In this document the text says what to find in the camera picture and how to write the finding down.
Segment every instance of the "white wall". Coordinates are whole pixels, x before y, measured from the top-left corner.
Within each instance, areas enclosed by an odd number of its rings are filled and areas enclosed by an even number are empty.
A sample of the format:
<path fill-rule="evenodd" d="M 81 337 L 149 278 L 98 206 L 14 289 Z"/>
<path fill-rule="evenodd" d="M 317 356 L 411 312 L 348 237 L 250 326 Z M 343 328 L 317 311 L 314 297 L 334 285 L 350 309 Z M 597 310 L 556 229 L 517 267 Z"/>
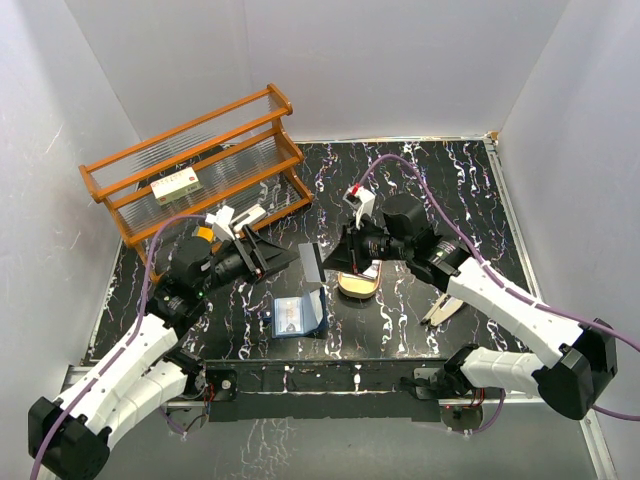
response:
<path fill-rule="evenodd" d="M 640 4 L 574 0 L 500 135 L 500 155 L 548 302 L 640 339 Z M 598 403 L 640 415 L 640 357 Z M 602 418 L 622 479 L 638 478 L 640 427 Z"/>
<path fill-rule="evenodd" d="M 66 2 L 142 138 L 253 92 L 240 1 Z"/>
<path fill-rule="evenodd" d="M 77 170 L 138 141 L 62 0 L 1 0 L 0 477 L 27 478 L 27 411 L 80 360 L 118 243 Z"/>
<path fill-rule="evenodd" d="M 500 129 L 566 3 L 67 0 L 142 137 L 274 82 L 297 139 Z"/>

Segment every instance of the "gray floor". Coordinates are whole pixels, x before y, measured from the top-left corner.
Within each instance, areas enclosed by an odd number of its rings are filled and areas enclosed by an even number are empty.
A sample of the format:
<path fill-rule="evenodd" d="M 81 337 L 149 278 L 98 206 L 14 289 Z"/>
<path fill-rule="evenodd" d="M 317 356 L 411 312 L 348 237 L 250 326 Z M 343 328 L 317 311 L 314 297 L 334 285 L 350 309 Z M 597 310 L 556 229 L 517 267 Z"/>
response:
<path fill-rule="evenodd" d="M 439 428 L 402 419 L 257 420 L 207 424 L 183 442 L 151 415 L 98 478 L 596 478 L 579 423 L 544 404 L 507 404 L 470 439 Z"/>

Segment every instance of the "robotic arm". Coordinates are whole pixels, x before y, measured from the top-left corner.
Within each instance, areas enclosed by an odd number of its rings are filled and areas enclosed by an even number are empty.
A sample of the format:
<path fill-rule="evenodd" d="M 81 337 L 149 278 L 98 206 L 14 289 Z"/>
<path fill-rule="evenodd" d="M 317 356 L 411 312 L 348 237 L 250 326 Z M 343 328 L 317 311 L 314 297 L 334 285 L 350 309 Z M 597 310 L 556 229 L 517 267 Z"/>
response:
<path fill-rule="evenodd" d="M 42 464 L 63 479 L 95 478 L 125 433 L 168 400 L 193 389 L 203 367 L 175 347 L 204 314 L 206 293 L 238 278 L 260 282 L 297 258 L 249 227 L 264 214 L 255 206 L 232 219 L 233 209 L 223 207 L 207 216 L 211 228 L 198 227 L 180 243 L 142 321 L 78 383 L 54 401 L 41 397 L 31 407 L 32 457 L 70 409 L 45 446 Z M 215 254 L 213 232 L 222 241 Z"/>
<path fill-rule="evenodd" d="M 441 397 L 472 388 L 521 391 L 542 397 L 568 418 L 582 419 L 617 373 L 615 339 L 535 308 L 538 299 L 488 262 L 480 264 L 457 238 L 436 234 L 418 199 L 401 193 L 385 200 L 384 228 L 371 220 L 374 199 L 362 187 L 348 189 L 344 200 L 356 217 L 343 226 L 338 246 L 323 262 L 325 269 L 358 274 L 375 259 L 402 260 L 416 278 L 482 311 L 533 352 L 467 345 L 425 386 Z M 596 323 L 608 326 L 599 319 Z"/>

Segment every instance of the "wooden rack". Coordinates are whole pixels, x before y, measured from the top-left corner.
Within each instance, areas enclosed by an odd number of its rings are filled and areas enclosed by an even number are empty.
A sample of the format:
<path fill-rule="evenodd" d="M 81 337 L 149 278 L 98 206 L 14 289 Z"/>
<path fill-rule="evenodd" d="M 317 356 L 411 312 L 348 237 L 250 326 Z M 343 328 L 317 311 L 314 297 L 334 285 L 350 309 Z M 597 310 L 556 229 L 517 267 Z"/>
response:
<path fill-rule="evenodd" d="M 120 153 L 81 165 L 80 173 L 93 199 L 106 205 L 124 243 L 143 260 L 143 242 L 167 219 L 212 212 L 222 201 L 246 208 L 259 202 L 259 195 L 252 195 L 256 187 L 280 183 L 277 190 L 286 190 L 286 200 L 263 205 L 267 217 L 255 226 L 261 228 L 313 198 L 294 169 L 303 160 L 302 152 L 282 126 L 281 117 L 292 112 L 289 100 L 269 84 Z M 187 166 L 203 188 L 159 205 L 150 183 Z"/>

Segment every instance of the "black marble table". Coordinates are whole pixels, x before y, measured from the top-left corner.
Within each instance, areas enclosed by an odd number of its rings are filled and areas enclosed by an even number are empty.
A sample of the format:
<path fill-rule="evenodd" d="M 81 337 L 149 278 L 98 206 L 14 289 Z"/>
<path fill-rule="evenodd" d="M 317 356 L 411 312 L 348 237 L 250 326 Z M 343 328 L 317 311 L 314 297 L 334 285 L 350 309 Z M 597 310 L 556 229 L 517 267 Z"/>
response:
<path fill-rule="evenodd" d="M 415 162 L 435 196 L 454 222 L 476 243 L 493 266 L 526 288 L 514 240 L 500 202 L 496 180 L 482 141 L 302 144 L 304 163 L 298 174 L 314 193 L 313 204 L 260 231 L 269 240 L 297 250 L 299 243 L 318 241 L 328 253 L 351 215 L 341 200 L 367 166 L 385 153 Z M 424 198 L 418 182 L 394 162 L 382 164 L 370 182 L 382 199 L 400 191 Z M 438 226 L 444 222 L 427 208 Z M 379 212 L 376 221 L 380 221 Z M 119 253 L 107 301 L 93 345 L 85 358 L 104 356 L 135 318 L 143 266 L 133 250 Z M 305 289 L 299 261 L 259 285 L 237 281 L 214 293 L 207 314 L 189 332 L 184 348 L 207 360 L 357 360 L 376 358 L 447 358 L 463 344 L 479 343 L 498 350 L 524 346 L 494 321 L 465 307 L 435 330 L 420 319 L 438 298 L 431 286 L 416 280 L 399 262 L 385 262 L 375 297 L 366 301 L 344 297 L 337 274 L 326 283 L 329 329 L 322 335 L 272 339 L 262 320 L 274 298 L 301 295 Z"/>

